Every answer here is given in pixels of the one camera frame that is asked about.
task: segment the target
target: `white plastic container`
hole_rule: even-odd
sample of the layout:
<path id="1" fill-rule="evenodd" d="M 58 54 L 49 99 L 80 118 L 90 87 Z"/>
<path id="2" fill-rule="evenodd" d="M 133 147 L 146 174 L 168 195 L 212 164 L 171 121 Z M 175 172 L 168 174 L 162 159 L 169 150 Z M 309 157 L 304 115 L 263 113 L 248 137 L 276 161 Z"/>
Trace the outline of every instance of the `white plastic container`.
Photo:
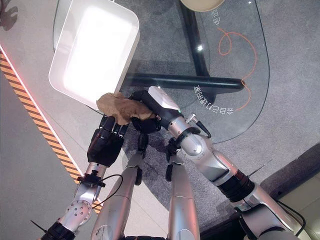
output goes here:
<path id="1" fill-rule="evenodd" d="M 134 12 L 110 0 L 73 0 L 49 71 L 58 91 L 94 109 L 118 92 L 139 41 Z"/>

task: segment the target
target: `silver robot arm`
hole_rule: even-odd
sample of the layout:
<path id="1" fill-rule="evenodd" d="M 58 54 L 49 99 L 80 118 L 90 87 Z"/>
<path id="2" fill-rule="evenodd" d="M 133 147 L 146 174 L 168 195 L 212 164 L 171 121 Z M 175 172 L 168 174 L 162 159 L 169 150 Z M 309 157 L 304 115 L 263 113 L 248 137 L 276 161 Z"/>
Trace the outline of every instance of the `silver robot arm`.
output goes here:
<path id="1" fill-rule="evenodd" d="M 92 205 L 98 198 L 101 188 L 105 186 L 102 180 L 106 169 L 116 161 L 127 127 L 115 124 L 115 118 L 112 116 L 103 116 L 87 151 L 89 166 L 84 176 L 78 178 L 79 184 L 73 200 L 65 214 L 45 231 L 41 240 L 73 240 L 79 226 L 89 220 Z"/>
<path id="2" fill-rule="evenodd" d="M 171 133 L 183 154 L 241 213 L 242 227 L 253 239 L 268 231 L 285 231 L 292 236 L 299 231 L 301 225 L 291 215 L 226 156 L 214 149 L 209 131 L 196 119 L 195 114 L 185 120 L 177 104 L 155 86 L 148 91 L 135 92 L 130 98 L 142 101 L 157 114 L 159 124 Z M 204 130 L 208 137 L 199 134 L 199 129 L 189 124 L 191 121 Z"/>

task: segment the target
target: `warning tape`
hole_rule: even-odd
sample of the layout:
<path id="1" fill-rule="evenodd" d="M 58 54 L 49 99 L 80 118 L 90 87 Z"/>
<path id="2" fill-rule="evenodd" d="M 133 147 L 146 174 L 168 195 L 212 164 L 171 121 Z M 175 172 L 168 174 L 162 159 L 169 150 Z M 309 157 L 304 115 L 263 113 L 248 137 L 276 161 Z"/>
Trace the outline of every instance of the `warning tape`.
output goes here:
<path id="1" fill-rule="evenodd" d="M 82 176 L 81 171 L 73 161 L 65 146 L 61 143 L 58 135 L 50 126 L 48 120 L 45 118 L 45 116 L 37 106 L 26 86 L 23 84 L 17 72 L 14 70 L 14 67 L 1 49 L 0 70 L 3 72 L 5 78 L 13 88 L 13 91 L 21 101 L 22 105 L 26 109 L 29 116 L 32 118 L 39 131 L 42 133 L 51 149 L 54 151 L 57 158 L 60 160 L 61 164 L 64 166 L 65 170 L 69 173 L 73 181 L 78 184 L 79 181 L 77 180 L 77 178 Z M 99 213 L 101 208 L 101 206 L 97 206 L 94 210 Z"/>

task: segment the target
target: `black cable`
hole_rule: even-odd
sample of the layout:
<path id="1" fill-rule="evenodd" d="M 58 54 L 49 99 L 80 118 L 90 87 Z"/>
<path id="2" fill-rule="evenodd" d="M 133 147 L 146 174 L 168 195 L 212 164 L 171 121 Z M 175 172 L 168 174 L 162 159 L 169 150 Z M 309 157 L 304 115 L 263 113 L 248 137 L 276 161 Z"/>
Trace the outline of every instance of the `black cable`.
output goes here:
<path id="1" fill-rule="evenodd" d="M 301 233 L 301 232 L 305 229 L 305 227 L 306 227 L 306 224 L 307 224 L 306 219 L 305 219 L 304 216 L 302 216 L 299 212 L 297 212 L 297 211 L 294 210 L 293 208 L 289 207 L 288 205 L 284 204 L 283 202 L 281 202 L 281 201 L 279 201 L 279 200 L 275 200 L 275 201 L 276 201 L 277 203 L 285 206 L 287 209 L 289 209 L 290 211 L 294 212 L 295 214 L 297 214 L 297 215 L 302 219 L 302 227 L 301 227 L 300 230 L 295 234 L 295 236 L 298 237 L 298 236 L 300 235 L 300 233 Z"/>
<path id="2" fill-rule="evenodd" d="M 103 200 L 99 204 L 97 204 L 94 207 L 92 207 L 92 209 L 95 209 L 96 207 L 100 206 L 101 204 L 103 204 L 105 201 L 107 201 L 109 198 L 111 198 L 113 195 L 115 195 L 117 193 L 117 191 L 119 190 L 119 188 L 121 187 L 121 185 L 122 185 L 122 183 L 124 181 L 124 177 L 121 174 L 113 174 L 113 175 L 107 176 L 104 179 L 100 180 L 100 182 L 102 182 L 102 181 L 104 181 L 104 180 L 106 180 L 108 178 L 115 177 L 115 176 L 121 177 L 121 182 L 120 182 L 120 185 L 118 186 L 118 188 L 114 191 L 114 193 L 112 193 L 110 196 L 108 196 L 105 200 Z"/>
<path id="3" fill-rule="evenodd" d="M 44 231 L 44 233 L 47 233 L 48 231 L 45 230 L 44 228 L 42 228 L 41 226 L 39 226 L 38 224 L 36 224 L 34 221 L 30 220 L 34 225 L 36 225 L 39 229 L 41 229 L 42 231 Z"/>

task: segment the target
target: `glass tabletop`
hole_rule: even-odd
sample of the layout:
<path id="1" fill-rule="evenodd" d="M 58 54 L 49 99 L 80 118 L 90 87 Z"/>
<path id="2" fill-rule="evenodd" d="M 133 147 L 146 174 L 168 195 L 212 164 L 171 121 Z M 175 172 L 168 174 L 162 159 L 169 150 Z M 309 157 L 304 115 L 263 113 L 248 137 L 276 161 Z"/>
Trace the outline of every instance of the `glass tabletop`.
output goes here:
<path id="1" fill-rule="evenodd" d="M 140 40 L 121 88 L 125 95 L 163 88 L 185 117 L 197 115 L 213 143 L 242 134 L 256 121 L 268 92 L 269 62 L 254 0 L 225 0 L 208 12 L 191 11 L 179 0 L 116 3 L 132 10 L 140 23 Z M 53 33 L 58 39 L 59 31 Z"/>

